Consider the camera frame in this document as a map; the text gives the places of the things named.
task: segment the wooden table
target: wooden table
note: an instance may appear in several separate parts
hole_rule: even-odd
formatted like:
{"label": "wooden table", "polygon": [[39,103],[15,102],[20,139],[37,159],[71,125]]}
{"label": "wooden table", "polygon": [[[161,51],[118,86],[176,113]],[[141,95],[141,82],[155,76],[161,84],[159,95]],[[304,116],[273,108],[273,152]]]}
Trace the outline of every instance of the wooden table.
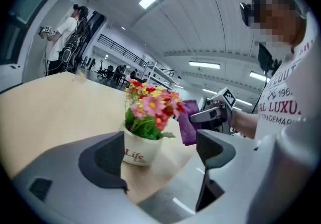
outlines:
{"label": "wooden table", "polygon": [[[10,178],[49,148],[88,137],[121,131],[125,93],[69,72],[43,77],[0,95],[0,160]],[[122,163],[132,202],[162,188],[185,166],[195,146],[182,143],[173,119],[150,167]]]}

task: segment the white flower pot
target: white flower pot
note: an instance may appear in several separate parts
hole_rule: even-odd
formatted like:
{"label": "white flower pot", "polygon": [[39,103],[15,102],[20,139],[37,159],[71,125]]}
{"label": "white flower pot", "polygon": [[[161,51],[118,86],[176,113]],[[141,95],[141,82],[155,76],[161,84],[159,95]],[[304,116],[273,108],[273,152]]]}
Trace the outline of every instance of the white flower pot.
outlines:
{"label": "white flower pot", "polygon": [[149,140],[141,138],[131,133],[125,125],[124,133],[125,156],[123,161],[133,165],[149,166],[161,148],[163,139]]}

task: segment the white shelf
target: white shelf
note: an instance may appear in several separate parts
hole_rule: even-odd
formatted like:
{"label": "white shelf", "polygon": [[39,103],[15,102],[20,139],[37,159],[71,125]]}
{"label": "white shelf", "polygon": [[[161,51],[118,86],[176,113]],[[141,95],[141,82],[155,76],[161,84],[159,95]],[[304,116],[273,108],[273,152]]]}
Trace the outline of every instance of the white shelf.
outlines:
{"label": "white shelf", "polygon": [[169,89],[169,90],[172,90],[171,87],[169,87],[168,85],[164,84],[163,82],[161,82],[160,80],[158,80],[158,79],[156,79],[156,78],[154,78],[154,77],[150,77],[150,80],[155,81],[156,83],[162,85],[163,87],[165,87],[165,88],[167,88],[167,89]]}
{"label": "white shelf", "polygon": [[[152,69],[153,69],[153,65],[148,66],[148,68],[150,68],[150,69],[152,70]],[[166,75],[164,72],[162,72],[161,69],[158,68],[157,66],[155,66],[154,72],[155,72],[156,74],[158,74],[159,76],[161,76],[163,79],[168,80],[170,83],[174,83],[174,84],[178,85],[178,83],[177,83],[175,80],[173,80],[171,77],[167,76],[167,75]]]}

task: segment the railing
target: railing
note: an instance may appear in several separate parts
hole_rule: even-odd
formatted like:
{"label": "railing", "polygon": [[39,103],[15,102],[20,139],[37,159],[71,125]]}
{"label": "railing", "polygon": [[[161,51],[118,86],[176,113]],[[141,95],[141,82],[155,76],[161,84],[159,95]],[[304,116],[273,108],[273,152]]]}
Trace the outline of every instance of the railing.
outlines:
{"label": "railing", "polygon": [[128,51],[125,47],[122,47],[115,41],[111,40],[110,38],[104,36],[103,34],[100,34],[98,38],[98,42],[102,43],[103,45],[109,47],[110,49],[113,49],[117,53],[120,53],[122,56],[126,57],[127,59],[133,61],[134,63],[138,64],[140,67],[145,68],[146,62],[133,54],[131,51]]}
{"label": "railing", "polygon": [[174,76],[174,71],[170,69],[160,69],[162,72],[164,72],[168,77]]}

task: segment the flower bouquet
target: flower bouquet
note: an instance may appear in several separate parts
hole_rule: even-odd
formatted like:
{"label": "flower bouquet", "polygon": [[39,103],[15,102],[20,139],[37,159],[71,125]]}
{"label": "flower bouquet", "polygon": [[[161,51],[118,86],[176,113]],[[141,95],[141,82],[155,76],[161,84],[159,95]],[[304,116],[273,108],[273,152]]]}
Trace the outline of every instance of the flower bouquet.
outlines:
{"label": "flower bouquet", "polygon": [[150,165],[163,137],[174,135],[163,132],[169,118],[185,112],[176,92],[166,91],[153,84],[127,79],[125,89],[125,157],[124,161],[136,165]]}

